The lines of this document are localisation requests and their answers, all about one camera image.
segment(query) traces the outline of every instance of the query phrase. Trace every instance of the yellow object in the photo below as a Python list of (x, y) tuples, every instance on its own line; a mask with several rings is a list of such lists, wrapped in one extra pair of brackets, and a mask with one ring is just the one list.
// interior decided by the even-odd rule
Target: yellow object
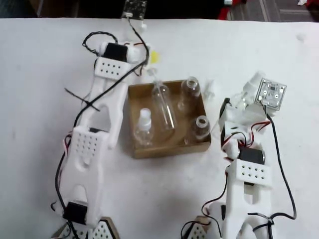
[(159, 61), (160, 59), (160, 54), (157, 53), (156, 51), (152, 51), (151, 52), (151, 61), (150, 63), (153, 64), (153, 63), (156, 63), (157, 61)]

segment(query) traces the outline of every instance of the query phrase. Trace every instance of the perforated plate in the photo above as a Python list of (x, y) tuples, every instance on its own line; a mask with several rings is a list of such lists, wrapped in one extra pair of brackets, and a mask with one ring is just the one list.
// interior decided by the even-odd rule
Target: perforated plate
[(99, 143), (96, 134), (92, 132), (74, 132), (72, 137), (74, 141), (72, 141), (71, 149), (73, 150), (74, 147), (75, 153), (83, 160), (85, 165), (90, 165), (92, 159), (95, 157)]
[(118, 80), (125, 75), (131, 65), (127, 62), (98, 57), (95, 64), (95, 76)]
[(206, 237), (206, 232), (204, 231), (204, 228), (200, 224), (194, 224), (187, 239), (205, 239), (205, 238), (207, 237)]
[(99, 222), (98, 226), (93, 230), (92, 237), (89, 239), (113, 239), (106, 222)]
[[(86, 234), (88, 234), (88, 239), (114, 239), (112, 234), (110, 233), (110, 229), (108, 228), (106, 222), (99, 222), (98, 226), (92, 231), (90, 230), (77, 230), (75, 227), (77, 235), (80, 239), (85, 239)], [(65, 237), (69, 234), (69, 227), (66, 225), (59, 235), (60, 237)], [(71, 234), (66, 237), (66, 239), (75, 239), (75, 236), (71, 232)]]
[(247, 182), (271, 186), (271, 169), (268, 166), (236, 159), (236, 178)]

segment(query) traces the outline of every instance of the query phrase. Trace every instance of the electrical wire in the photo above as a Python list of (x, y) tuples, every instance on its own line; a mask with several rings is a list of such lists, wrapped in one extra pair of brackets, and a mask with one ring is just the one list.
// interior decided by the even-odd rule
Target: electrical wire
[(99, 52), (98, 52), (97, 50), (95, 50), (95, 49), (92, 50), (92, 49), (91, 49), (90, 47), (88, 47), (88, 45), (86, 44), (86, 42), (88, 41), (88, 39), (90, 39), (90, 38), (91, 38), (92, 36), (94, 36), (94, 35), (107, 35), (107, 36), (111, 36), (111, 37), (114, 39), (114, 41), (115, 41), (116, 44), (119, 43), (118, 39), (117, 39), (113, 34), (111, 34), (111, 33), (108, 33), (108, 32), (105, 32), (105, 31), (91, 32), (89, 35), (87, 35), (87, 36), (84, 38), (84, 40), (83, 40), (83, 42), (82, 42), (82, 46), (84, 46), (88, 51), (92, 52), (92, 53), (95, 54), (96, 56), (100, 56)]
[[(130, 22), (130, 19), (128, 19), (129, 21), (129, 24), (132, 28), (132, 30), (134, 31), (135, 35), (141, 40), (141, 42), (143, 43), (145, 49), (146, 49), (146, 58), (143, 62), (141, 62), (140, 64), (136, 65), (135, 67), (133, 67), (130, 71), (128, 71), (124, 76), (122, 76), (119, 80), (117, 80), (110, 88), (108, 88), (106, 91), (104, 91), (103, 93), (101, 93), (100, 95), (98, 95), (96, 98), (94, 98), (92, 101), (90, 101), (89, 103), (90, 104), (87, 104), (80, 112), (79, 114), (76, 116), (75, 118), (75, 121), (74, 121), (74, 125), (73, 127), (76, 127), (77, 123), (78, 123), (78, 120), (80, 119), (81, 115), (83, 114), (83, 112), (85, 112), (89, 107), (90, 105), (92, 105), (94, 102), (96, 102), (97, 100), (99, 100), (101, 97), (103, 97), (105, 94), (107, 94), (108, 92), (110, 92), (112, 89), (114, 89), (119, 83), (121, 83), (128, 75), (130, 75), (131, 73), (133, 73), (136, 69), (138, 69), (139, 67), (143, 66), (144, 64), (147, 64), (148, 62), (148, 59), (149, 59), (149, 56), (150, 56), (150, 52), (149, 52), (149, 49), (148, 47), (146, 46), (146, 43), (144, 42), (144, 40), (142, 39), (142, 37), (139, 35), (139, 33), (135, 30), (135, 28), (132, 26), (131, 22)], [(87, 37), (85, 37), (82, 45), (88, 49), (90, 52), (96, 54), (97, 56), (99, 56), (98, 52), (96, 50), (92, 50), (90, 49), (86, 42), (87, 40), (93, 36), (93, 35), (97, 35), (97, 34), (105, 34), (105, 35), (109, 35), (109, 36), (112, 36), (115, 40), (116, 43), (118, 43), (117, 41), (117, 38), (110, 34), (110, 33), (107, 33), (107, 32), (91, 32)], [(61, 156), (61, 159), (60, 159), (60, 162), (58, 164), (58, 167), (57, 167), (57, 170), (56, 170), (56, 174), (55, 174), (55, 190), (56, 190), (56, 193), (58, 195), (58, 199), (59, 199), (59, 202), (61, 203), (61, 206), (63, 208), (63, 211), (66, 211), (66, 207), (65, 207), (65, 204), (64, 204), (64, 201), (62, 199), (62, 196), (61, 196), (61, 193), (60, 193), (60, 190), (59, 190), (59, 174), (60, 174), (60, 170), (61, 170), (61, 166), (62, 166), (62, 163), (63, 163), (63, 159), (64, 157), (66, 156), (66, 152), (64, 152)], [(77, 236), (77, 233), (74, 229), (74, 226), (73, 226), (73, 223), (68, 220), (68, 223), (69, 223), (69, 226), (70, 226), (70, 229), (72, 230), (73, 234), (74, 234), (74, 237), (76, 239), (79, 239), (79, 237)]]
[(286, 179), (286, 176), (285, 176), (285, 173), (284, 173), (284, 169), (283, 169), (283, 166), (282, 166), (282, 163), (281, 163), (275, 123), (274, 123), (273, 119), (270, 117), (270, 115), (266, 112), (266, 106), (263, 106), (263, 109), (264, 109), (264, 112), (266, 114), (267, 119), (269, 119), (269, 121), (270, 121), (270, 123), (272, 125), (280, 172), (281, 172), (281, 175), (283, 177), (283, 180), (284, 180), (284, 183), (286, 185), (286, 188), (288, 190), (288, 194), (289, 194), (289, 197), (290, 197), (290, 200), (291, 200), (291, 203), (292, 203), (292, 207), (293, 207), (293, 215), (292, 216), (288, 215), (287, 213), (281, 213), (281, 212), (274, 213), (270, 217), (265, 217), (265, 215), (261, 215), (259, 213), (249, 213), (249, 215), (262, 216), (262, 217), (265, 217), (265, 218), (268, 219), (268, 223), (262, 224), (262, 225), (259, 225), (259, 226), (255, 227), (253, 229), (253, 231), (255, 231), (255, 230), (259, 229), (259, 228), (267, 226), (268, 227), (268, 237), (269, 237), (269, 239), (273, 239), (273, 235), (272, 235), (272, 225), (274, 224), (273, 219), (276, 218), (276, 217), (286, 217), (286, 218), (289, 218), (291, 220), (295, 220), (297, 218), (297, 209), (296, 209), (296, 204), (295, 204), (293, 195), (291, 193), (291, 190), (290, 190), (290, 187), (289, 187), (289, 184), (288, 184), (288, 181)]
[(212, 199), (212, 200), (207, 201), (207, 202), (204, 203), (203, 206), (201, 207), (201, 212), (203, 213), (203, 215), (206, 216), (206, 217), (208, 217), (208, 218), (213, 219), (213, 220), (217, 223), (217, 227), (218, 227), (218, 231), (219, 231), (220, 238), (222, 238), (223, 236), (222, 236), (221, 229), (220, 229), (220, 226), (219, 226), (218, 221), (216, 220), (216, 218), (213, 218), (213, 217), (211, 217), (210, 215), (206, 214), (206, 213), (204, 212), (204, 208), (205, 208), (205, 206), (206, 206), (207, 204), (210, 204), (210, 203), (212, 203), (212, 202), (215, 202), (215, 201), (221, 199), (221, 198), (224, 196), (224, 194), (225, 194), (225, 192), (226, 192), (226, 188), (227, 188), (227, 181), (228, 181), (228, 174), (226, 173), (225, 175), (226, 175), (226, 182), (225, 182), (225, 187), (224, 187), (224, 190), (223, 190), (222, 194), (221, 194), (218, 198), (215, 198), (215, 199)]
[(258, 130), (256, 130), (257, 132), (261, 131), (264, 127), (266, 127), (267, 125), (270, 124), (270, 121), (264, 121), (264, 122), (259, 122), (259, 123), (255, 123), (250, 127), (250, 131), (251, 131), (251, 142), (247, 145), (247, 147), (250, 147), (253, 145), (254, 141), (255, 141), (255, 136), (254, 136), (254, 132), (253, 132), (253, 127), (255, 127), (256, 125), (263, 125), (261, 128), (259, 128)]
[(69, 237), (71, 234), (71, 229), (70, 229), (70, 225), (68, 223), (67, 223), (67, 225), (69, 226), (69, 233), (67, 235), (65, 235), (63, 237), (50, 238), (50, 239), (65, 239), (65, 238)]
[(222, 142), (222, 144), (221, 144), (221, 148), (222, 147), (224, 147), (225, 146), (225, 144), (226, 143), (228, 143), (228, 141), (231, 139), (231, 137), (232, 136), (234, 136), (234, 135), (236, 135), (236, 134), (242, 134), (243, 136), (244, 136), (244, 138), (245, 138), (245, 143), (243, 144), (244, 146), (246, 146), (247, 145), (247, 138), (246, 138), (246, 135), (243, 133), (243, 132), (239, 132), (239, 131), (237, 131), (237, 132), (233, 132), (233, 133), (231, 133), (231, 135), (229, 136), (229, 137), (227, 137), (223, 142)]
[(51, 208), (53, 211), (55, 211), (55, 208), (53, 207), (53, 205), (55, 205), (55, 204), (56, 204), (56, 201), (50, 204), (50, 208)]
[(183, 225), (183, 227), (181, 228), (181, 230), (180, 230), (180, 239), (183, 239), (183, 230), (184, 230), (184, 228), (186, 227), (186, 225), (188, 225), (188, 224), (190, 224), (190, 223), (197, 223), (197, 224), (200, 224), (200, 225), (202, 225), (202, 226), (209, 226), (210, 225), (210, 222), (209, 223), (201, 223), (201, 222), (199, 222), (199, 221), (189, 221), (189, 222), (187, 222), (187, 223), (185, 223), (184, 225)]
[[(90, 102), (88, 102), (85, 97), (82, 99), (81, 97), (77, 96), (76, 94), (74, 94), (72, 91), (68, 90), (67, 88), (64, 87), (64, 90), (69, 93), (71, 96), (74, 96), (75, 98), (81, 100), (82, 102), (85, 102), (87, 105), (90, 104)], [(98, 108), (96, 108), (94, 105), (90, 105), (92, 108), (94, 108), (96, 111), (100, 111)]]

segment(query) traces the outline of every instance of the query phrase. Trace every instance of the small glass jar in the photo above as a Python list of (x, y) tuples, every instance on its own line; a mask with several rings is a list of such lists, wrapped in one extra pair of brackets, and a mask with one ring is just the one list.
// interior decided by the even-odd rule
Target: small glass jar
[(178, 109), (184, 114), (194, 111), (199, 95), (200, 87), (198, 80), (191, 76), (181, 84), (180, 100), (177, 104)]
[(205, 141), (210, 134), (210, 123), (206, 116), (193, 119), (184, 138), (185, 144), (194, 144)]

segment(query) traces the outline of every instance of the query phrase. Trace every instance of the circuit board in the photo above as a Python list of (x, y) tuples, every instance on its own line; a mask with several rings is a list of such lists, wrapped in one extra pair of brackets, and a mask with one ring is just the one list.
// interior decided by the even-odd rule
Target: circuit board
[(255, 102), (278, 111), (283, 101), (286, 88), (286, 85), (262, 79), (256, 94)]
[(146, 11), (146, 0), (126, 0), (122, 18), (131, 18), (135, 20), (143, 20)]

